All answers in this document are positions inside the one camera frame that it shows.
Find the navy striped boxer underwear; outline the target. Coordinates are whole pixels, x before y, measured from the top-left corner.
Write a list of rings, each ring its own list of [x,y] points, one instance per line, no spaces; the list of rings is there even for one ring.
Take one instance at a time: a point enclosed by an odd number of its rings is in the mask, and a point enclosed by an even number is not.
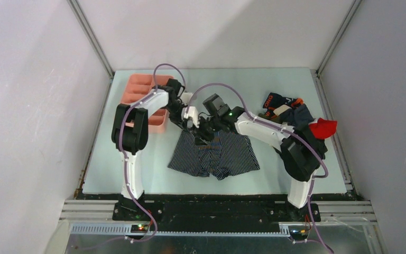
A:
[[[195,137],[182,131],[168,168],[194,177],[223,180],[250,171],[260,164],[248,136],[219,131],[208,144],[195,144]]]

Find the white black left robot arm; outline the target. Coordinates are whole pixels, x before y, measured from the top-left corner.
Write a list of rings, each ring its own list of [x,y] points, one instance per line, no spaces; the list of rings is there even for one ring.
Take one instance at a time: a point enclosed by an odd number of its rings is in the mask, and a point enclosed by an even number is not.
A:
[[[170,122],[183,127],[183,109],[187,106],[181,100],[184,86],[176,79],[170,78],[165,85],[156,85],[147,95],[132,104],[119,104],[116,108],[112,141],[121,153],[123,162],[124,198],[139,199],[144,193],[141,177],[139,152],[149,139],[148,119],[158,110],[169,112]]]

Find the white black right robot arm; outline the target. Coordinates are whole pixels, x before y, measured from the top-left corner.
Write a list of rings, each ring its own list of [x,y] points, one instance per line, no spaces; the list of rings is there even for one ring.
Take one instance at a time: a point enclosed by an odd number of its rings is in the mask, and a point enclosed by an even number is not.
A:
[[[235,132],[271,145],[281,157],[291,177],[286,213],[293,221],[302,220],[308,213],[306,204],[312,191],[316,170],[324,164],[327,152],[324,141],[317,139],[309,126],[298,127],[274,123],[258,117],[243,107],[230,108],[220,96],[213,94],[204,101],[209,113],[200,117],[198,110],[188,105],[182,117],[202,142],[208,142],[216,131]]]

